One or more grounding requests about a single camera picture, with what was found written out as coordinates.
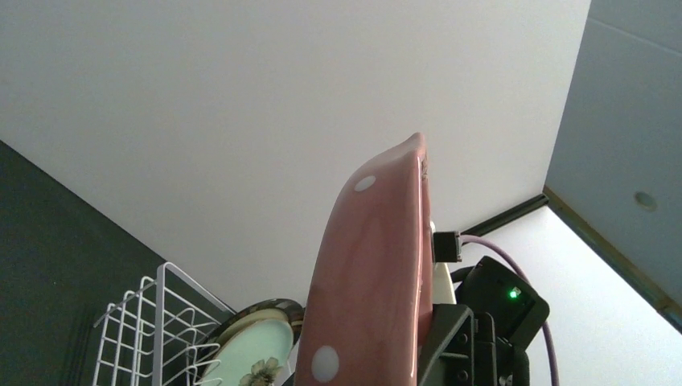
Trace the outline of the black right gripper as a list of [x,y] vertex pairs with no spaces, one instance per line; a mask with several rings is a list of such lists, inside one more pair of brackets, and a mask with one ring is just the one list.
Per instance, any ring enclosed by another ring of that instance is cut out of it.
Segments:
[[526,351],[499,338],[488,313],[437,304],[417,362],[419,385],[529,385]]

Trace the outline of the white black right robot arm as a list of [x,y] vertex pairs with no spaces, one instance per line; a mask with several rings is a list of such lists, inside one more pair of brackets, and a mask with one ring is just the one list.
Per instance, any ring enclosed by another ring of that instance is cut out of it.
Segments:
[[491,257],[450,275],[454,304],[436,304],[418,359],[419,385],[528,385],[530,342],[548,303]]

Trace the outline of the black striped rim dinner plate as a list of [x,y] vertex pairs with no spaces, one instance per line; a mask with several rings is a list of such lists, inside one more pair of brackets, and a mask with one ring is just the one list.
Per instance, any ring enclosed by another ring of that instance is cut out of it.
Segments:
[[[287,298],[269,299],[251,305],[223,322],[218,327],[209,332],[205,338],[196,344],[197,353],[194,356],[196,375],[192,383],[198,385],[197,381],[201,378],[207,362],[217,354],[218,350],[235,334],[242,331],[247,326],[266,319],[279,319],[289,323],[294,333],[294,349],[299,340],[304,316],[304,307],[298,302]],[[283,372],[289,370],[289,360],[285,368],[278,374],[275,385]]]

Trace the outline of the white wire dish rack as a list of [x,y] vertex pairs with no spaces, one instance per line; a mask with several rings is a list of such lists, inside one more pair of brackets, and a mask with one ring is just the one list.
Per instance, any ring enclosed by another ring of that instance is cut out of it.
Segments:
[[236,311],[177,265],[161,264],[137,288],[108,304],[93,385],[220,385],[201,374],[219,344],[208,336]]

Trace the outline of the green flower plate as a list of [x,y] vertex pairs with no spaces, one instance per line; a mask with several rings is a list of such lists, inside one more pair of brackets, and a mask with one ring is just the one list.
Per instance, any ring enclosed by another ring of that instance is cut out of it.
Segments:
[[266,319],[231,337],[207,362],[198,385],[271,385],[286,367],[294,333],[288,322]]

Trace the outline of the black frame post right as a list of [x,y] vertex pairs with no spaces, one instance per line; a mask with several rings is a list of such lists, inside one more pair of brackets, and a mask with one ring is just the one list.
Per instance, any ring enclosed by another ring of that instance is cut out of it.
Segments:
[[464,231],[464,235],[473,236],[485,236],[486,234],[495,231],[519,218],[526,216],[527,214],[546,206],[549,202],[548,197],[545,194],[539,194],[531,199],[523,201],[522,203],[515,205],[514,207],[499,213],[496,216],[489,218],[473,227],[470,227]]

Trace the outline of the pink dotted plate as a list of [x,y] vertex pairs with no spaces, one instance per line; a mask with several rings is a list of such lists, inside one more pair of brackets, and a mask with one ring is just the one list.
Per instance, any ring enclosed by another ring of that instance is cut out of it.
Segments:
[[427,147],[415,133],[341,189],[315,263],[297,385],[414,385],[432,318]]

